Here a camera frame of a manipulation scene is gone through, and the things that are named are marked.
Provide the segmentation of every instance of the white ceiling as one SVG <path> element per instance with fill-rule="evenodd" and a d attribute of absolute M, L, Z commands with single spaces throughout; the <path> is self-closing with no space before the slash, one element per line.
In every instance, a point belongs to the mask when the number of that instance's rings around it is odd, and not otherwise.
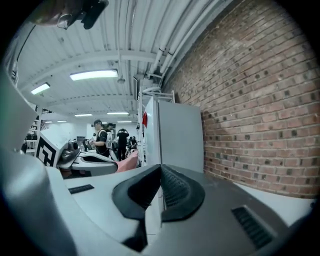
<path fill-rule="evenodd" d="M 106 112 L 126 111 L 131 114 L 126 119 L 136 119 L 133 77 L 148 77 L 160 41 L 168 30 L 166 26 L 183 1 L 109 0 L 108 7 L 90 30 L 85 30 L 79 21 L 68 30 L 36 26 L 18 60 L 18 88 L 28 101 L 66 117 L 91 113 L 94 119 L 106 116 Z M 174 38 L 197 2 L 191 0 L 170 38 Z M 100 69 L 118 69 L 125 83 L 117 83 L 119 77 L 79 81 L 69 77 L 71 73 Z M 45 82 L 51 85 L 50 89 L 31 94 Z"/>

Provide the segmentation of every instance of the gray machine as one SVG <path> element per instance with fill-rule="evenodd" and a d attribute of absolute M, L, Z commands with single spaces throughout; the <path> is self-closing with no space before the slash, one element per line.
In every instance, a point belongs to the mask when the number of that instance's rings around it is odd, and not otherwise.
<path fill-rule="evenodd" d="M 63 180 L 35 157 L 0 154 L 4 199 L 46 255 L 238 256 L 264 250 L 288 231 L 241 188 L 193 170 L 158 164 Z M 160 186 L 162 225 L 148 244 L 145 212 Z"/>
<path fill-rule="evenodd" d="M 86 176 L 113 174 L 118 169 L 115 161 L 97 153 L 81 151 L 77 142 L 59 136 L 50 128 L 40 132 L 35 156 L 46 166 L 82 172 Z"/>

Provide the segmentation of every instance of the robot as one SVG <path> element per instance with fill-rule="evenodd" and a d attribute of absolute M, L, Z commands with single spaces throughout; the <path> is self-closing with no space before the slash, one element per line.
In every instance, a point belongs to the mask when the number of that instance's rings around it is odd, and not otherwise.
<path fill-rule="evenodd" d="M 0 184 L 21 230 L 46 255 L 193 256 L 272 253 L 292 232 L 268 206 L 231 182 L 154 164 L 116 172 L 116 162 L 81 152 L 43 131 L 36 157 L 20 153 L 36 118 L 1 66 Z M 12 118 L 20 113 L 21 118 Z M 89 171 L 63 179 L 59 168 Z M 160 231 L 150 243 L 146 211 L 159 189 Z"/>

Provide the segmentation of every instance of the black grille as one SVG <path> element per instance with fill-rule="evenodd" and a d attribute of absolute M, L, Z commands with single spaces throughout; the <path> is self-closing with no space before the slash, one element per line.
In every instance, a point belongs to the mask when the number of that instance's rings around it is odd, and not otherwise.
<path fill-rule="evenodd" d="M 161 186 L 167 208 L 181 203 L 190 193 L 187 182 L 164 168 L 161 173 Z"/>
<path fill-rule="evenodd" d="M 253 218 L 245 207 L 242 206 L 231 211 L 253 242 L 256 249 L 260 249 L 272 241 L 273 237 Z"/>

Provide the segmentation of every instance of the pink cloth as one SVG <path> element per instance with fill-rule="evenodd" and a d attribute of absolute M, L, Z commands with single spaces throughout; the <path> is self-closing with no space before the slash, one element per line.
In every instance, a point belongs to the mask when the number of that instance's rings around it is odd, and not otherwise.
<path fill-rule="evenodd" d="M 138 162 L 138 151 L 134 151 L 127 159 L 122 160 L 120 162 L 116 162 L 118 165 L 118 170 L 116 173 L 121 173 L 125 171 L 129 171 L 135 169 L 137 167 Z"/>

